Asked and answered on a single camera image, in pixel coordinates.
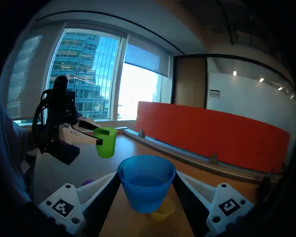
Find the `yellow cup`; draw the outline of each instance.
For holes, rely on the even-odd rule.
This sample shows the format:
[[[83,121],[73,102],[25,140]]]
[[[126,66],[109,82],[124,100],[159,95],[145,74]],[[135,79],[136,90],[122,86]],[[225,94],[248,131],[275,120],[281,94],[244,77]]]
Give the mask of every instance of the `yellow cup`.
[[[175,211],[174,202],[170,199],[165,197],[161,206],[151,213],[151,217],[154,221],[163,221],[168,218],[173,212]]]

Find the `blue cup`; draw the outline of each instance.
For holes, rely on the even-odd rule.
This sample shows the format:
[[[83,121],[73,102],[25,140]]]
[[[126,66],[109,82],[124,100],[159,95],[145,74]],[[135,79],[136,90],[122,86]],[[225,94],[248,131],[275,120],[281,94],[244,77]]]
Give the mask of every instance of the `blue cup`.
[[[157,210],[175,176],[174,165],[158,156],[133,156],[118,166],[127,199],[140,213]]]

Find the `purple ball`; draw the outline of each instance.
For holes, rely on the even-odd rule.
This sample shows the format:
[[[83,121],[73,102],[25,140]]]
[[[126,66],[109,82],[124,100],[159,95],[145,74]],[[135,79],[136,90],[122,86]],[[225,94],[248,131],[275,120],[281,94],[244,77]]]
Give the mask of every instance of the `purple ball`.
[[[93,182],[93,181],[95,181],[95,180],[94,180],[94,179],[87,179],[86,181],[84,181],[84,182],[82,183],[82,186],[87,185],[87,184],[90,184],[90,183]]]

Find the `green cup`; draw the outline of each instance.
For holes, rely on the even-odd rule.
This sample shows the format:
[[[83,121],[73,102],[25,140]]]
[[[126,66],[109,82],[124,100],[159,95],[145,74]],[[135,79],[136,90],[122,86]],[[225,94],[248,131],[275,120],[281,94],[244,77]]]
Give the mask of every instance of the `green cup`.
[[[115,151],[117,131],[114,128],[96,128],[93,136],[103,140],[102,145],[96,145],[97,153],[102,158],[111,158]]]

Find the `window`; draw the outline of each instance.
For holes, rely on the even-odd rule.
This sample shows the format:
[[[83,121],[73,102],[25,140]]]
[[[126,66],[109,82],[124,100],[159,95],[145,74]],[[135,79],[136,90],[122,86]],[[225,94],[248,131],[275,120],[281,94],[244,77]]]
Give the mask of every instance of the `window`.
[[[78,112],[93,119],[109,119],[114,67],[121,37],[106,33],[66,29],[52,62],[47,88],[60,75],[75,91]]]
[[[168,79],[169,52],[144,39],[129,36],[118,99],[118,119],[135,120],[139,101],[161,102]]]
[[[163,76],[127,63],[123,65],[118,119],[135,120],[138,101],[160,102]]]
[[[21,92],[26,86],[28,67],[40,38],[41,36],[36,36],[26,40],[17,55],[7,95],[7,114],[12,119],[21,117]]]

